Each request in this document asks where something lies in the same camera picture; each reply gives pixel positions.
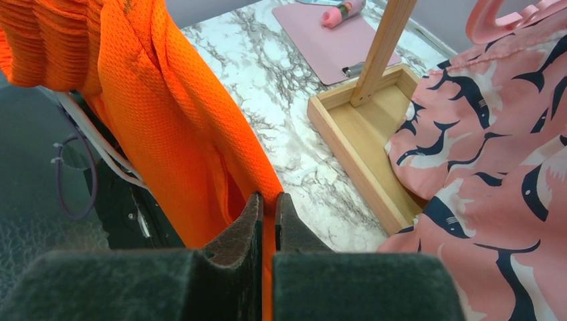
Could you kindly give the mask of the orange shorts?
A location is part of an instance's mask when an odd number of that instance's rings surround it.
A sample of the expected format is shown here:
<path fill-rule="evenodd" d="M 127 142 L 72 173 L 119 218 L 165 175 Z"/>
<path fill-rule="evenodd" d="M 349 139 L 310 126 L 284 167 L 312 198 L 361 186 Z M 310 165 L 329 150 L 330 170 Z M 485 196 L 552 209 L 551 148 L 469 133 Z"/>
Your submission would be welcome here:
<path fill-rule="evenodd" d="M 16 86 L 78 91 L 188 247 L 211 241 L 261 193 L 262 312 L 273 318 L 282 185 L 164 1 L 2 1 L 1 70 Z"/>

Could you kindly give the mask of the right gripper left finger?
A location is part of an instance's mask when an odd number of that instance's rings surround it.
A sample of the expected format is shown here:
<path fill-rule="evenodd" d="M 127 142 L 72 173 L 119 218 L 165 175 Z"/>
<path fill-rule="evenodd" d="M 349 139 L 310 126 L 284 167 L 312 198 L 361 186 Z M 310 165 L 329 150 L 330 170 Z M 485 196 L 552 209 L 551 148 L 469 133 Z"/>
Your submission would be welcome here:
<path fill-rule="evenodd" d="M 263 198 L 202 249 L 51 251 L 2 320 L 261 320 Z"/>

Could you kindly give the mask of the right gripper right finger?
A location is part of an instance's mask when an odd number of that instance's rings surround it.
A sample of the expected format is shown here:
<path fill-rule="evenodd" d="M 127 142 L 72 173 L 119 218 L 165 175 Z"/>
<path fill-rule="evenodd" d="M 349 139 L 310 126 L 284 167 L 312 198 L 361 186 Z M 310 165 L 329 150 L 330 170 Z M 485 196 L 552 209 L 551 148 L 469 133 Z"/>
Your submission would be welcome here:
<path fill-rule="evenodd" d="M 421 253 L 331 250 L 279 195 L 273 257 L 274 320 L 463 320 L 453 280 Z"/>

